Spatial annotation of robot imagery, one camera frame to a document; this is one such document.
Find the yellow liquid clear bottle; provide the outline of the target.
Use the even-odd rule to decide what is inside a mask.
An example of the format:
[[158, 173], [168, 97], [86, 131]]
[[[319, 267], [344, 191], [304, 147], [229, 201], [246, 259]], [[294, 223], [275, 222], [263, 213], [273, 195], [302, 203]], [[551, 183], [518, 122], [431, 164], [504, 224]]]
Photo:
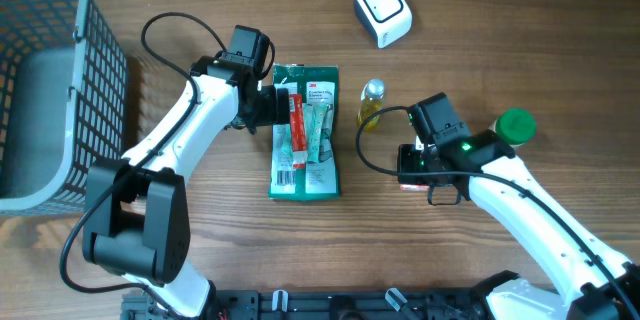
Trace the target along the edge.
[[381, 79], [371, 79], [364, 86], [361, 93], [361, 103], [357, 115], [359, 126], [361, 126], [373, 113], [382, 109], [385, 93], [385, 83]]

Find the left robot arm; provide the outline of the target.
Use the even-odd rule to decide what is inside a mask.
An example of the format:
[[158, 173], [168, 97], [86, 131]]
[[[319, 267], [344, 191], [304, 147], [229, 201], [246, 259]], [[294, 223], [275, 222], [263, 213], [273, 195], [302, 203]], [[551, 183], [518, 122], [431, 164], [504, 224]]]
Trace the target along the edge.
[[236, 26], [229, 46], [186, 72], [183, 94], [145, 140], [90, 167], [85, 212], [72, 232], [84, 259], [125, 278], [123, 288], [142, 290], [170, 319], [225, 315], [215, 285], [187, 258], [186, 185], [224, 130], [287, 123], [286, 92], [260, 84], [274, 57], [267, 35]]

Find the orange Kleenex tissue pack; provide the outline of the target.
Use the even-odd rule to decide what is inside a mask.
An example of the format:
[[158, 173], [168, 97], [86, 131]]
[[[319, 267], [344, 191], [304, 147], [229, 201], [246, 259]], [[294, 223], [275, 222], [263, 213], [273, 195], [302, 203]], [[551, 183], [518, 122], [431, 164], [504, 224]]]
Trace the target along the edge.
[[401, 191], [407, 192], [428, 192], [430, 186], [423, 184], [400, 184], [400, 189]]

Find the red sachet packet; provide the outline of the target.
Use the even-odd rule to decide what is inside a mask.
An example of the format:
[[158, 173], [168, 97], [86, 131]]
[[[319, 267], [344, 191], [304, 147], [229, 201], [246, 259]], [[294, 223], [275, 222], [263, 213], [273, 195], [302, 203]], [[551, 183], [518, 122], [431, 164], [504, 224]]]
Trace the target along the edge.
[[292, 164], [294, 169], [303, 169], [307, 162], [307, 140], [304, 123], [304, 106], [300, 94], [289, 95]]

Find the green 3M gloves package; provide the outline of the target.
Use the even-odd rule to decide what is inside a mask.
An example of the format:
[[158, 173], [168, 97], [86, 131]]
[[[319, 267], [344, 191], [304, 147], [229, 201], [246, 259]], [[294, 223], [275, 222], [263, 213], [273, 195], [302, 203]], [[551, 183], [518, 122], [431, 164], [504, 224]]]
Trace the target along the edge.
[[277, 65], [273, 84], [290, 94], [300, 94], [304, 104], [328, 103], [333, 106], [332, 132], [329, 138], [333, 156], [322, 163], [308, 163], [294, 169], [290, 124], [272, 128], [272, 155], [268, 196], [274, 200], [316, 201], [340, 194], [335, 152], [331, 143], [338, 107], [339, 72], [336, 66]]

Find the green lid white jar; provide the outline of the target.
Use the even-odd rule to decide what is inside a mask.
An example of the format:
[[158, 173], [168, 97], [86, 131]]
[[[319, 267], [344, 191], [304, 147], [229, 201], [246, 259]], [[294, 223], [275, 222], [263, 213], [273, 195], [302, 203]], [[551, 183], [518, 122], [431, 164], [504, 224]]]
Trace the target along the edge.
[[522, 108], [510, 108], [489, 127], [514, 149], [527, 144], [536, 134], [537, 124], [531, 113]]

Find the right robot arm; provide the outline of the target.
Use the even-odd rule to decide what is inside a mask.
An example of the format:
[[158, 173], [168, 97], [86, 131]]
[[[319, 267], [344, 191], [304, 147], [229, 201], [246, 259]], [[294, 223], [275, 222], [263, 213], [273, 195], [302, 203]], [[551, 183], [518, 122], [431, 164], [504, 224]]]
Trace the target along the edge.
[[407, 110], [423, 144], [401, 153], [399, 169], [452, 185], [521, 244], [554, 290], [505, 272], [480, 283], [477, 296], [492, 319], [636, 319], [639, 267], [599, 240], [534, 178], [496, 126], [473, 134], [443, 93]]

